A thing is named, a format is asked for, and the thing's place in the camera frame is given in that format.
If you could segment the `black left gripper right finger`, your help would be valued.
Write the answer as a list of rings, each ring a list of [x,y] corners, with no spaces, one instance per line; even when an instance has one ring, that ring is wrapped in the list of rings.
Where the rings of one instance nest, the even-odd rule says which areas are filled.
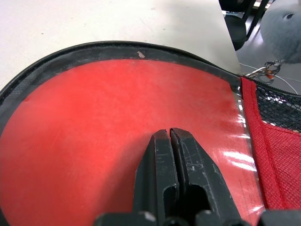
[[[220,220],[241,216],[221,171],[193,135],[183,129],[170,129],[171,144],[179,182],[179,215],[196,220],[209,211]]]

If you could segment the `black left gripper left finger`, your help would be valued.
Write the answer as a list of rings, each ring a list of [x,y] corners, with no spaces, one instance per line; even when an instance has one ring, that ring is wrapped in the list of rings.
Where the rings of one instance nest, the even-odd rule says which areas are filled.
[[[181,216],[181,190],[171,136],[162,129],[148,143],[136,170],[133,217],[136,220],[175,220]]]

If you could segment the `red table tennis paddle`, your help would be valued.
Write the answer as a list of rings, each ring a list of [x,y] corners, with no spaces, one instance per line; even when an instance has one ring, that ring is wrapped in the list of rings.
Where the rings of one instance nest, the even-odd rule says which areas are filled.
[[[0,136],[0,207],[10,226],[91,226],[130,212],[137,166],[153,133],[189,131],[214,159],[242,217],[255,224],[248,154],[230,85],[167,62],[85,64],[38,86]]]

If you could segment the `metal zipper pull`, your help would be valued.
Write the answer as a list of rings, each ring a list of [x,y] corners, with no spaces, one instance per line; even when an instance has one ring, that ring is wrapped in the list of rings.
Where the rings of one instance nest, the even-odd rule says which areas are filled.
[[[263,84],[270,85],[274,82],[276,75],[279,73],[282,66],[281,61],[268,61],[263,67],[255,69],[251,73],[245,73],[244,76],[257,80]]]

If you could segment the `black red clear paddle case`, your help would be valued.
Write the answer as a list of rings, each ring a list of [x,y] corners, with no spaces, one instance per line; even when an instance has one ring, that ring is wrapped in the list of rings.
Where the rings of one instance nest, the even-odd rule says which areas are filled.
[[[110,60],[183,65],[230,85],[249,150],[234,155],[249,183],[248,213],[257,221],[250,223],[240,212],[240,219],[220,220],[209,211],[198,213],[196,220],[136,220],[132,208],[104,212],[91,226],[301,226],[301,96],[227,72],[181,50],[136,42],[93,42],[55,52],[24,69],[0,91],[0,136],[13,112],[38,86],[69,69]]]

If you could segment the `grey rounded shape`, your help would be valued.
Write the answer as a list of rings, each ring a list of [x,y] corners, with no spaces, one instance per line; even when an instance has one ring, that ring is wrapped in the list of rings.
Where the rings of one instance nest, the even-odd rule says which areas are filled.
[[[301,0],[275,0],[262,17],[260,31],[277,60],[301,63]]]

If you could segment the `black office chair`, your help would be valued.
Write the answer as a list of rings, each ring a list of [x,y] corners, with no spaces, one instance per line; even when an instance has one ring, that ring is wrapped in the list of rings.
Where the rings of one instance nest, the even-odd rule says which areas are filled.
[[[253,29],[263,16],[265,7],[269,0],[261,0],[257,10],[254,10],[254,3],[257,0],[219,0],[223,11],[228,13],[243,13],[243,17],[226,14],[224,20],[230,34],[234,49],[241,49],[252,34]]]

